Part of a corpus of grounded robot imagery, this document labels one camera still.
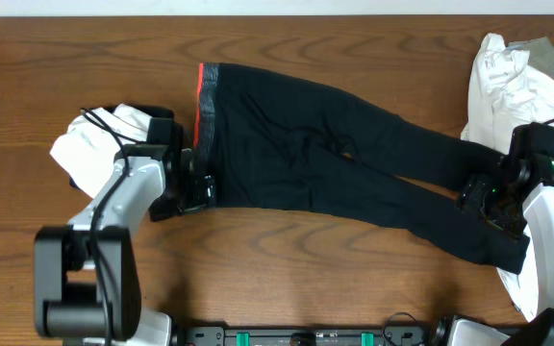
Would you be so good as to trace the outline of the black leggings red waistband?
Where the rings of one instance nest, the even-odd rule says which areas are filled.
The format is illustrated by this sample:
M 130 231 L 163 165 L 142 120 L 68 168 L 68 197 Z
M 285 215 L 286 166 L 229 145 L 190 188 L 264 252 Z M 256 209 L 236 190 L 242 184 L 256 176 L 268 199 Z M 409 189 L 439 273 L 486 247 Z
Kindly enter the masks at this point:
M 500 155 L 412 124 L 343 90 L 256 67 L 199 67 L 194 149 L 221 207 L 303 210 L 405 229 L 444 252 L 511 273 L 527 237 L 455 208 Z

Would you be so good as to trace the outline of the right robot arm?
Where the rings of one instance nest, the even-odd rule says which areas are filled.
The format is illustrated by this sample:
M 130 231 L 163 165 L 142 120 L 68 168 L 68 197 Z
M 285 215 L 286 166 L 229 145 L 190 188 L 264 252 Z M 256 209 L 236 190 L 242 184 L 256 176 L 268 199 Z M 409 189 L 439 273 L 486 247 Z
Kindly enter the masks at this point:
M 440 321 L 433 345 L 554 345 L 554 158 L 543 154 L 511 157 L 501 187 L 474 188 L 464 195 L 477 202 L 485 219 L 500 230 L 530 239 L 523 269 L 504 277 L 525 325 L 502 329 L 464 316 Z

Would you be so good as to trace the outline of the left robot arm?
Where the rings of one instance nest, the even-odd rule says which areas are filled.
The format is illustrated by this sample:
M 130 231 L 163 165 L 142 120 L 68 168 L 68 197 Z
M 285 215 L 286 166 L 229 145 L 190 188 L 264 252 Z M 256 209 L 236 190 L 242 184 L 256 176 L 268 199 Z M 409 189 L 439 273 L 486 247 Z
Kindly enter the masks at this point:
M 34 321 L 66 345 L 173 345 L 173 320 L 143 306 L 132 239 L 155 220 L 211 203 L 211 177 L 197 174 L 190 149 L 126 145 L 95 198 L 34 240 Z

